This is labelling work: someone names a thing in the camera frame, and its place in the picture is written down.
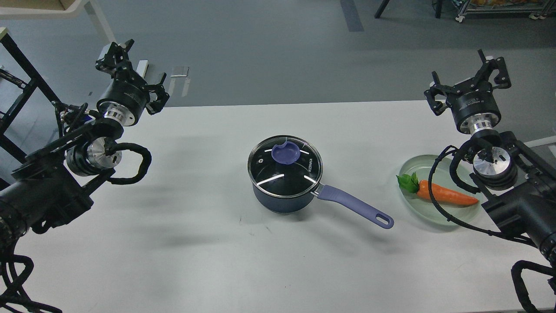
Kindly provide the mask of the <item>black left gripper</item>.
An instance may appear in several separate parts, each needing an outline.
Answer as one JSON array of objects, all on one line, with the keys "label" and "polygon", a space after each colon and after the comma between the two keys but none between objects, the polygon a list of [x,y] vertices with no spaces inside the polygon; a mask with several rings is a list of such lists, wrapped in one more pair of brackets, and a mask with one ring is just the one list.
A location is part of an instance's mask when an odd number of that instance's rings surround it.
[{"label": "black left gripper", "polygon": [[[127,82],[135,80],[128,54],[134,43],[129,39],[124,44],[107,44],[95,63],[96,70],[109,74],[112,79],[96,104],[97,110],[105,117],[119,120],[124,127],[136,125],[145,108],[149,115],[160,113],[169,99],[163,85],[167,73],[161,74],[159,83],[146,84],[144,90]],[[150,100],[153,93],[156,97]]]}]

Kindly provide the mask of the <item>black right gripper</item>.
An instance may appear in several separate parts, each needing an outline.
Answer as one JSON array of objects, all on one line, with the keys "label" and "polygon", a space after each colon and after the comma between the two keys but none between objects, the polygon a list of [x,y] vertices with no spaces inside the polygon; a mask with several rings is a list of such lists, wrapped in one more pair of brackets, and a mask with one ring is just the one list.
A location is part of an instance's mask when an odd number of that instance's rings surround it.
[{"label": "black right gripper", "polygon": [[478,128],[474,126],[477,121],[486,121],[487,127],[497,126],[502,115],[493,91],[512,87],[504,57],[487,57],[482,49],[478,49],[478,55],[482,65],[470,80],[467,87],[470,92],[462,94],[467,79],[452,87],[443,85],[436,71],[432,71],[433,81],[424,91],[427,103],[436,116],[451,109],[456,130],[460,133],[477,132]]}]

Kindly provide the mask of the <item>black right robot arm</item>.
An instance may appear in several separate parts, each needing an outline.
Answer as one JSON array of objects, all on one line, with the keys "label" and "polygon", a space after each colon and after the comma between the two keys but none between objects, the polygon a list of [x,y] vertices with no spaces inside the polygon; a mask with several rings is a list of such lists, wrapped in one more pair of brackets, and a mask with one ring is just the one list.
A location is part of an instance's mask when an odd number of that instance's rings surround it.
[{"label": "black right robot arm", "polygon": [[427,186],[425,194],[449,222],[539,250],[548,266],[517,261],[511,269],[514,289],[523,310],[537,313],[522,272],[530,270],[547,275],[548,284],[555,289],[555,168],[512,132],[495,130],[502,115],[493,91],[508,89],[512,83],[503,57],[485,56],[482,50],[478,50],[478,55],[481,67],[473,77],[449,86],[442,84],[433,72],[431,86],[424,92],[435,115],[450,110],[456,130],[470,135],[459,148],[448,146],[439,154],[429,172],[428,182],[432,182],[439,162],[452,155],[451,180],[469,193],[486,197],[482,208],[498,230],[472,226],[448,213],[439,204],[431,186]]}]

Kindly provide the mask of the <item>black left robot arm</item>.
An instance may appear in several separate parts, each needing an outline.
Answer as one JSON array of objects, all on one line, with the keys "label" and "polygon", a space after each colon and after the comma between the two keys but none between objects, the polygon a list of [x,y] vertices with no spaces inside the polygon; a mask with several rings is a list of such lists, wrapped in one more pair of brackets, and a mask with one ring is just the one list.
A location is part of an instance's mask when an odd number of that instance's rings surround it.
[{"label": "black left robot arm", "polygon": [[2,79],[16,85],[22,93],[7,113],[1,115],[4,133],[23,105],[37,90],[54,107],[58,139],[26,154],[1,137],[1,147],[20,167],[12,171],[14,183],[1,182],[1,307],[12,313],[14,305],[29,313],[59,313],[60,309],[30,299],[23,284],[34,263],[15,254],[18,240],[29,230],[36,234],[63,226],[91,209],[91,194],[103,183],[126,186],[139,182],[152,162],[150,151],[134,143],[118,143],[124,127],[136,125],[144,111],[159,113],[167,103],[165,73],[156,84],[149,84],[133,69],[129,59],[134,41],[107,44],[96,61],[96,69],[110,75],[111,81],[97,102],[80,106],[62,103],[28,58],[8,34],[1,44],[29,77],[25,82],[6,70]]}]

